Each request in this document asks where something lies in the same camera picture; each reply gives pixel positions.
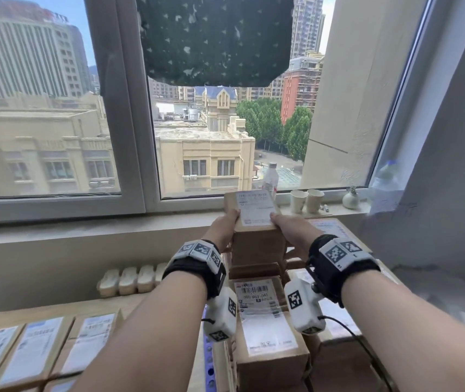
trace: hand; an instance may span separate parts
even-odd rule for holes
[[[239,215],[239,210],[231,209],[224,216],[218,217],[210,225],[202,239],[210,240],[218,247],[220,253],[223,253],[233,238],[234,225]]]
[[[280,228],[285,239],[296,249],[309,254],[310,245],[324,232],[317,229],[306,219],[300,216],[284,216],[271,213],[271,221]]]

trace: wooden table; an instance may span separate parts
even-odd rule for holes
[[[122,311],[122,315],[126,319],[145,297],[147,297],[147,293],[0,312],[0,328],[66,315],[96,315],[104,311],[109,313],[118,309]],[[194,358],[188,392],[205,391],[204,371],[202,328],[200,328],[197,354]]]

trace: forearm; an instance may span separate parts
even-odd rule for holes
[[[201,277],[171,273],[134,310],[72,392],[185,392],[206,298]]]
[[[465,325],[377,271],[350,277],[342,300],[402,392],[465,390]]]

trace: plastic water bottle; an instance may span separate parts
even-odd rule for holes
[[[276,172],[276,163],[271,162],[268,165],[268,171],[263,177],[263,190],[267,190],[271,197],[276,200],[276,192],[278,191],[278,172]]]
[[[399,190],[398,179],[398,163],[396,161],[387,161],[387,163],[376,173],[374,181],[371,184],[370,198],[374,199],[376,191],[395,191]]]

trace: paper cup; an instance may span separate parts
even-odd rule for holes
[[[290,192],[290,210],[293,213],[301,213],[307,195],[306,192],[300,190],[292,190]]]
[[[307,205],[308,213],[317,213],[320,210],[321,201],[325,196],[325,193],[320,190],[307,190],[307,200],[305,204]]]

